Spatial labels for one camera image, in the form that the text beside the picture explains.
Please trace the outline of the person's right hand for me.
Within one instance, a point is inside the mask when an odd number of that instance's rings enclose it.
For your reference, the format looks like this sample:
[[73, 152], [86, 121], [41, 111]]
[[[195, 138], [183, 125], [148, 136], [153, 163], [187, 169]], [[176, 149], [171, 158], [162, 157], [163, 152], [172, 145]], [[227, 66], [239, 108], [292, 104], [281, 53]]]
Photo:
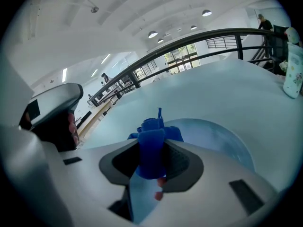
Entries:
[[[166, 183], [166, 177], [161, 177], [157, 179], [157, 185], [162, 188], [163, 185]], [[157, 201], [161, 201], [161, 199], [163, 198], [163, 191], [160, 192], [156, 192], [154, 195], [155, 200]]]

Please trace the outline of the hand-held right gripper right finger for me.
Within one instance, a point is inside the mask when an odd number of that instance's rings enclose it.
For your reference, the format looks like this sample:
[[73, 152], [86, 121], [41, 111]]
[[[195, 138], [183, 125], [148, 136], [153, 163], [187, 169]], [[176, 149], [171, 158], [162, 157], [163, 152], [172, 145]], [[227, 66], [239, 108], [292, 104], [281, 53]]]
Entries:
[[[142, 225], [258, 225], [277, 203], [278, 193], [273, 186], [236, 160], [180, 141], [166, 143], [197, 155], [203, 162], [203, 173], [189, 190], [164, 193]], [[240, 180], [262, 203], [251, 214], [230, 185]]]

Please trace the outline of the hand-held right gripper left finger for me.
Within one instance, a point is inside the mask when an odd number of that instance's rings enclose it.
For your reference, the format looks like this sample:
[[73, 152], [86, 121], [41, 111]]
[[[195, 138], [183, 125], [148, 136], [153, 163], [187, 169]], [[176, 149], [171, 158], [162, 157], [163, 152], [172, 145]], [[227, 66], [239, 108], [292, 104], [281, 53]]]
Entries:
[[0, 163], [31, 212], [49, 227], [134, 227], [110, 210], [124, 187], [99, 168], [105, 147], [59, 152], [35, 134], [0, 126]]

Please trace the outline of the small plush toy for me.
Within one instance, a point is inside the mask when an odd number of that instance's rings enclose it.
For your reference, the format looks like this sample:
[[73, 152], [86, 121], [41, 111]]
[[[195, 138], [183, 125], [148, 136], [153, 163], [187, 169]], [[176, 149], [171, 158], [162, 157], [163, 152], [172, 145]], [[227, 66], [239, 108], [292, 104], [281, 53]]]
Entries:
[[283, 90], [290, 98], [295, 99], [303, 84], [303, 48], [298, 46], [300, 37], [293, 27], [287, 28], [285, 34], [288, 39], [288, 58]]

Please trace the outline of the person's left hand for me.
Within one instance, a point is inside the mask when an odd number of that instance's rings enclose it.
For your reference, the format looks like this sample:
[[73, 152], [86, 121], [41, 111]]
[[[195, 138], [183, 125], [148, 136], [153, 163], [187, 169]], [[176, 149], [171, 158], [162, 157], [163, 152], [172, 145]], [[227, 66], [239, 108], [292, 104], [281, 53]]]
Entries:
[[75, 145], [77, 146], [79, 143], [79, 137], [78, 137], [78, 133], [77, 133], [77, 127], [75, 124], [74, 114], [69, 113], [68, 121], [69, 121], [69, 131], [73, 137]]

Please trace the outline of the long black box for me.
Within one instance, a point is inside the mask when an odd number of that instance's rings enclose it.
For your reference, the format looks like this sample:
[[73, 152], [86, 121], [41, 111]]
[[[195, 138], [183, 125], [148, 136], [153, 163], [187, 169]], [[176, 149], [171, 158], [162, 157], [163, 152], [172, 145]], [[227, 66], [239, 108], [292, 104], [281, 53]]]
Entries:
[[91, 111], [88, 111], [83, 117], [76, 120], [76, 128], [78, 129], [86, 120], [87, 118], [92, 114]]

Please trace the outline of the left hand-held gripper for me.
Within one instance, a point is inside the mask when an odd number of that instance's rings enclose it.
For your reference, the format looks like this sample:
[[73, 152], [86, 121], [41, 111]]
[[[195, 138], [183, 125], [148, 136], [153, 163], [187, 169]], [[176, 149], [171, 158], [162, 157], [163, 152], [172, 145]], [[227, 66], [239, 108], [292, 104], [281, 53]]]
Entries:
[[0, 55], [0, 126], [20, 126], [53, 143], [59, 152], [75, 150], [68, 115], [74, 114], [82, 97], [83, 88], [77, 83], [65, 83], [35, 96], [7, 57]]

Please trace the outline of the light wooden table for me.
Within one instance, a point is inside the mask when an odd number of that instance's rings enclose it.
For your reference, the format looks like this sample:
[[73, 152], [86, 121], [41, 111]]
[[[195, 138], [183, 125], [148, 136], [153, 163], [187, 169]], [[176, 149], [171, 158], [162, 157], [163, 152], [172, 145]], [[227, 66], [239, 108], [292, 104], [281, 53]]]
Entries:
[[85, 134], [89, 131], [89, 129], [93, 126], [93, 124], [97, 121], [101, 121], [103, 117], [105, 117], [108, 111], [113, 107], [113, 103], [111, 100], [107, 100], [102, 103], [98, 107], [90, 109], [92, 114], [87, 118], [87, 120], [77, 129], [77, 133], [79, 137], [84, 137]]

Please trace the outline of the glass entrance doors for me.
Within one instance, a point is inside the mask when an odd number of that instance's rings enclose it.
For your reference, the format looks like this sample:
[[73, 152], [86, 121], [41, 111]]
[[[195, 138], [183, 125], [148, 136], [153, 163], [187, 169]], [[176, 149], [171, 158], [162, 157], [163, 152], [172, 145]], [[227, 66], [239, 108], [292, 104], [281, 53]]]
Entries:
[[164, 54], [165, 60], [169, 67], [178, 64], [177, 67], [169, 70], [171, 75], [200, 66], [199, 60], [190, 61], [197, 56], [198, 55], [194, 44], [188, 44]]

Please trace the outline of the blue cloth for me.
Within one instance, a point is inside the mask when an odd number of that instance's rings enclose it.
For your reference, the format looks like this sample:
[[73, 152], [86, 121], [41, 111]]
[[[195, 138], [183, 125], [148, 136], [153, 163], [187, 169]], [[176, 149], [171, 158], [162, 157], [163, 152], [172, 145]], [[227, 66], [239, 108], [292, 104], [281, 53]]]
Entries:
[[165, 126], [158, 109], [157, 118], [143, 121], [137, 132], [131, 133], [128, 139], [137, 139], [139, 143], [139, 166], [136, 173], [144, 179], [158, 179], [166, 175], [164, 167], [164, 141], [183, 141], [180, 129], [175, 126]]

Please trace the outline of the pale blue big plate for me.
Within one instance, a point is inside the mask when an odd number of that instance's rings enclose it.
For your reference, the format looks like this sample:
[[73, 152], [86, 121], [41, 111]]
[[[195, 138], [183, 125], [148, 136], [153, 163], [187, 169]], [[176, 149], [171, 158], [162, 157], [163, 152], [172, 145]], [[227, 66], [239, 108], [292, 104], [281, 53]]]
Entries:
[[247, 146], [227, 128], [211, 121], [191, 118], [175, 119], [164, 124], [178, 127], [185, 143], [220, 152], [255, 172]]

